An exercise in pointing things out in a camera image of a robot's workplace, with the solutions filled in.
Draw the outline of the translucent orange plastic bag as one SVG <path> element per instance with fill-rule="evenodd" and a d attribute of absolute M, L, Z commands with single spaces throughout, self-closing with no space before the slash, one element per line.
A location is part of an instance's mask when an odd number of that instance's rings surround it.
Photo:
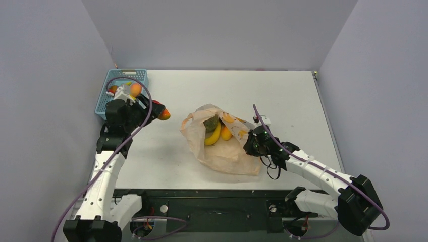
<path fill-rule="evenodd" d="M 205 132 L 203 122 L 215 114 L 218 115 L 221 126 L 227 126 L 233 137 L 224 141 L 220 136 L 215 144 L 206 146 L 204 140 L 212 133 Z M 201 164 L 222 173 L 257 176 L 261 162 L 258 158 L 247 155 L 243 149 L 248 132 L 254 128 L 252 122 L 233 116 L 213 104 L 206 104 L 182 121 L 180 132 Z"/>

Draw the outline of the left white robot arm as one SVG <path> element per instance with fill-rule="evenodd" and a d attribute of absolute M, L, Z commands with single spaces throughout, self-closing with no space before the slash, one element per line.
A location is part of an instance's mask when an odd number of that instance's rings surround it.
<path fill-rule="evenodd" d="M 139 195 L 126 195 L 112 207 L 120 170 L 128 156 L 133 136 L 156 119 L 168 119 L 166 107 L 139 94 L 115 98 L 105 105 L 105 123 L 97 140 L 95 164 L 90 182 L 83 191 L 83 202 L 74 218 L 66 220 L 67 241 L 121 241 L 132 216 L 144 217 L 150 202 Z"/>

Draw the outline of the red yellow mango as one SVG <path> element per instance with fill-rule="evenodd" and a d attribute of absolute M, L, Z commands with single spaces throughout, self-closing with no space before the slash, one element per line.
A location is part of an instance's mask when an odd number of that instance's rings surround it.
<path fill-rule="evenodd" d="M 153 100 L 153 111 L 159 120 L 168 120 L 171 115 L 167 108 L 157 100 Z"/>

